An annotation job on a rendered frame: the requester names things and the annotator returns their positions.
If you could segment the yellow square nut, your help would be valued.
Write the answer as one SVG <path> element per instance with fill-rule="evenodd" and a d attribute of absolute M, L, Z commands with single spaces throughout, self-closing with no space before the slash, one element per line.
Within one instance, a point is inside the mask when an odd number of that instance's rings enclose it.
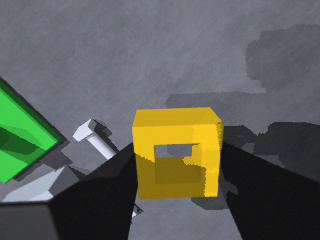
<path fill-rule="evenodd" d="M 223 130 L 210 107 L 137 110 L 132 132 L 138 198 L 217 196 Z M 155 145 L 188 143 L 191 157 L 155 156 Z"/>

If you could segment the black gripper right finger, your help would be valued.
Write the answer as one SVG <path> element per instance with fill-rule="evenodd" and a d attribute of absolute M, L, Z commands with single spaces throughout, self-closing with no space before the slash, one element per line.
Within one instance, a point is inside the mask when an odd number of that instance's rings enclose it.
<path fill-rule="evenodd" d="M 222 141 L 218 184 L 242 240 L 320 240 L 320 182 Z"/>

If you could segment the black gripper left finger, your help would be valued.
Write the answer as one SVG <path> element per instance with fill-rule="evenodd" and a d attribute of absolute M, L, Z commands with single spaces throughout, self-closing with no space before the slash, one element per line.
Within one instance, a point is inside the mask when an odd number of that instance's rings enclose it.
<path fill-rule="evenodd" d="M 48 200 L 0 202 L 0 240 L 128 240 L 137 189 L 130 143 Z"/>

